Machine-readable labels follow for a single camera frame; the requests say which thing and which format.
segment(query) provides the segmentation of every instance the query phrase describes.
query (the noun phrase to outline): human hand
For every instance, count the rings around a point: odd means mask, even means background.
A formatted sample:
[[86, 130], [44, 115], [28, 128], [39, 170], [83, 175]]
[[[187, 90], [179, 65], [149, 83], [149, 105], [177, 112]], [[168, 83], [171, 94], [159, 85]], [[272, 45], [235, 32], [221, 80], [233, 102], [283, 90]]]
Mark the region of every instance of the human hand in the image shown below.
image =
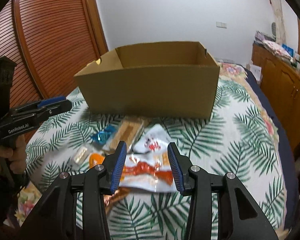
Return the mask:
[[11, 161], [10, 169], [14, 174], [22, 174], [26, 169], [26, 142], [24, 135], [20, 135], [16, 140], [16, 148], [12, 150], [0, 146], [0, 157]]

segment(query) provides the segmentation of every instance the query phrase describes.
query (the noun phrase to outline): copper foil wrapper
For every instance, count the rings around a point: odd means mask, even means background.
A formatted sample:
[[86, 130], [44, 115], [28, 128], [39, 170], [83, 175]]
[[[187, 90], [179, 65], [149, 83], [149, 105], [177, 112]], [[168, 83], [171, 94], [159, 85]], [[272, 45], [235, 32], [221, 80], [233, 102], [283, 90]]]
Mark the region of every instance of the copper foil wrapper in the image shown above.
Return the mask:
[[103, 200], [105, 204], [106, 214], [108, 214], [113, 207], [113, 205], [125, 198], [130, 193], [130, 189], [126, 187], [119, 187], [112, 196], [103, 195]]

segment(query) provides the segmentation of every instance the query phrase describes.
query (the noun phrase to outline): curtain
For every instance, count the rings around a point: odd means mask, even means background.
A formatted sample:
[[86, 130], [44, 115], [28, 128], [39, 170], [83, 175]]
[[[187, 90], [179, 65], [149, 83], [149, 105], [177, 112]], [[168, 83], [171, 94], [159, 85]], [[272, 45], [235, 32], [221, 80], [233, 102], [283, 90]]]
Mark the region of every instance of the curtain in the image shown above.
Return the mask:
[[280, 45], [283, 43], [286, 44], [286, 31], [284, 28], [281, 0], [270, 0], [270, 3], [275, 17], [276, 42]]

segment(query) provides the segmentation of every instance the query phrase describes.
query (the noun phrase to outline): blue wrapper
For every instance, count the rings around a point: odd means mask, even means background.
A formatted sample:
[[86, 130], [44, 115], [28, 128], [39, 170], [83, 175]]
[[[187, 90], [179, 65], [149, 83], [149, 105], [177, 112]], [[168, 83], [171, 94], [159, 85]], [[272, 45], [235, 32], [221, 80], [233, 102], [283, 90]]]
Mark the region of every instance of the blue wrapper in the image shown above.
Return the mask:
[[113, 125], [108, 125], [102, 131], [96, 133], [95, 135], [91, 136], [92, 140], [99, 144], [105, 145], [109, 137], [115, 132], [115, 127]]

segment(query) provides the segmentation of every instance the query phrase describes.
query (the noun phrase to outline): wooden cabinet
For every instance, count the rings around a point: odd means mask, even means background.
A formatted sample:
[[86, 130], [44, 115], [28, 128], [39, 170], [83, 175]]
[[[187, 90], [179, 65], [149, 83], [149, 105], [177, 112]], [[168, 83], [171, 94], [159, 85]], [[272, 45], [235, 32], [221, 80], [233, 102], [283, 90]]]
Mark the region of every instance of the wooden cabinet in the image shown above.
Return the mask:
[[300, 71], [256, 44], [252, 61], [262, 68], [260, 87], [286, 130], [293, 150], [300, 142]]

